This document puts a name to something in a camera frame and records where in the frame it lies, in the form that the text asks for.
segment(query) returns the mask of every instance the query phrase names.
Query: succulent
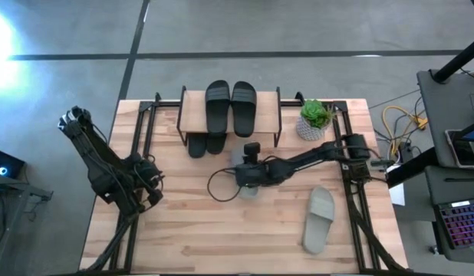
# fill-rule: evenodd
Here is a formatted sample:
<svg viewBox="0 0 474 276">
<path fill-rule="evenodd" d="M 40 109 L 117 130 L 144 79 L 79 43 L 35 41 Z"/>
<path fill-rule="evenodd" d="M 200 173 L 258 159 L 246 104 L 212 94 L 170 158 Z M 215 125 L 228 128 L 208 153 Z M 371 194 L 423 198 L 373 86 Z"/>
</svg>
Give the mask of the succulent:
<svg viewBox="0 0 474 276">
<path fill-rule="evenodd" d="M 331 122 L 333 113 L 323 107 L 320 101 L 307 100 L 301 108 L 300 115 L 310 123 L 311 127 L 322 128 Z"/>
</svg>

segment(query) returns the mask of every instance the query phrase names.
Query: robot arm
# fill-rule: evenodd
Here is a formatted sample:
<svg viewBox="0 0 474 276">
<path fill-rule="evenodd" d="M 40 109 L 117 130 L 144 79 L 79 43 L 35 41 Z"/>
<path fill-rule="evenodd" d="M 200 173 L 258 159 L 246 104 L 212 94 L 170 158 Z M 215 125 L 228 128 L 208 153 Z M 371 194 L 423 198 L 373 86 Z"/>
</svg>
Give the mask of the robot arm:
<svg viewBox="0 0 474 276">
<path fill-rule="evenodd" d="M 162 181 L 162 171 L 138 153 L 120 159 L 94 127 L 91 114 L 79 107 L 69 110 L 58 123 L 58 128 L 71 140 L 85 162 L 87 177 L 95 193 L 106 203 L 115 202 L 126 218 L 157 204 L 163 197 L 162 192 L 155 189 Z M 150 207 L 147 209 L 134 192 L 141 188 L 148 193 Z"/>
<path fill-rule="evenodd" d="M 247 144 L 245 146 L 245 162 L 234 168 L 237 185 L 248 188 L 279 185 L 297 171 L 324 161 L 352 163 L 364 162 L 370 158 L 370 152 L 363 135 L 343 136 L 342 140 L 346 146 L 338 147 L 335 142 L 326 142 L 290 159 L 270 156 L 274 158 L 270 160 L 267 158 L 263 161 L 256 161 L 259 143 Z M 345 149 L 347 149 L 350 158 L 344 156 Z"/>
</svg>

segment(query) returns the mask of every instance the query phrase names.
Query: butcher block tabletop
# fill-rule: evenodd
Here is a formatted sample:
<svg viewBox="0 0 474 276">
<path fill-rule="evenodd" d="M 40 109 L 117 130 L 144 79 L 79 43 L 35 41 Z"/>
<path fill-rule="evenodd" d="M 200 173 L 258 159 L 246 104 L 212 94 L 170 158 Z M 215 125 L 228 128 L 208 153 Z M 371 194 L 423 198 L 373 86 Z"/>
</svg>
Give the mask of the butcher block tabletop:
<svg viewBox="0 0 474 276">
<path fill-rule="evenodd" d="M 365 99 L 346 99 L 353 133 L 363 134 L 367 145 L 377 149 L 374 128 Z M 122 100 L 117 108 L 110 147 L 121 158 L 128 156 L 133 141 L 140 100 Z M 340 165 L 322 163 L 295 173 L 280 186 L 260 188 L 254 199 L 237 197 L 217 202 L 206 190 L 208 178 L 218 169 L 229 167 L 230 152 L 245 142 L 261 144 L 259 159 L 269 155 L 289 158 L 325 141 L 334 140 L 330 126 L 322 140 L 301 139 L 295 124 L 300 107 L 281 109 L 282 133 L 278 147 L 273 134 L 256 133 L 248 139 L 229 133 L 219 155 L 206 154 L 192 159 L 176 129 L 178 107 L 158 107 L 150 147 L 156 165 L 166 176 L 163 199 L 140 216 L 133 254 L 132 273 L 138 274 L 311 274 L 357 273 Z M 142 152 L 146 113 L 140 135 Z M 343 120 L 338 122 L 343 129 Z M 383 177 L 371 172 L 372 176 Z M 316 186 L 329 190 L 334 198 L 335 219 L 327 244 L 319 255 L 310 255 L 301 246 L 309 194 Z M 212 192 L 224 199 L 237 186 L 232 175 L 218 174 Z M 373 181 L 365 185 L 375 235 L 402 266 L 407 267 L 396 216 L 387 185 Z M 118 210 L 115 204 L 96 199 L 87 233 L 81 268 L 91 265 L 112 239 Z M 125 235 L 120 256 L 126 250 Z M 367 267 L 371 268 L 367 240 L 362 246 Z"/>
</svg>

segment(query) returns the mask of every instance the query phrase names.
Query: keyboard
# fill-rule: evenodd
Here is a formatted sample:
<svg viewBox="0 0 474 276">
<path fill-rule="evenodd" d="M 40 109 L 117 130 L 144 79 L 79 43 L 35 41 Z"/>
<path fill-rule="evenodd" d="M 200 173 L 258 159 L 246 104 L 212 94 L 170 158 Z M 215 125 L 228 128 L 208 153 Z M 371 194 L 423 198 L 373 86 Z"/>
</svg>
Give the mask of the keyboard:
<svg viewBox="0 0 474 276">
<path fill-rule="evenodd" d="M 474 246 L 474 199 L 437 207 L 451 249 Z"/>
</svg>

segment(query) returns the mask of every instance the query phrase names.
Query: concrete floor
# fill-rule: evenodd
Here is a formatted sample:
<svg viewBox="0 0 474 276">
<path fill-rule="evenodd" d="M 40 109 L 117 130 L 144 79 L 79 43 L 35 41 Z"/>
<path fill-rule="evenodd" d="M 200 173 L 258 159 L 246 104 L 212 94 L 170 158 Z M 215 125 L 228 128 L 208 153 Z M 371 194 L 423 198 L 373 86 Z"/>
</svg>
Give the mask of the concrete floor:
<svg viewBox="0 0 474 276">
<path fill-rule="evenodd" d="M 0 150 L 28 163 L 31 183 L 54 190 L 38 218 L 25 219 L 17 234 L 10 275 L 77 270 L 94 194 L 84 164 L 56 124 L 78 105 L 108 134 L 127 61 L 3 59 L 129 53 L 141 7 L 142 0 L 0 0 Z M 470 0 L 154 0 L 138 52 L 457 50 L 473 40 Z M 366 98 L 372 107 L 417 89 L 417 71 L 442 67 L 451 58 L 138 60 L 127 98 L 153 98 L 158 91 L 173 99 L 182 85 L 202 90 L 226 79 L 249 81 L 258 90 L 279 86 L 283 97 L 301 91 L 310 98 Z M 474 61 L 466 69 L 473 70 Z M 382 109 L 394 104 L 412 110 L 419 96 L 375 107 L 374 126 L 385 133 Z M 393 111 L 387 120 L 393 123 L 397 116 Z M 432 146 L 429 131 L 411 139 L 421 150 Z M 434 243 L 429 224 L 399 223 L 412 269 L 474 275 L 474 264 L 427 251 Z"/>
</svg>

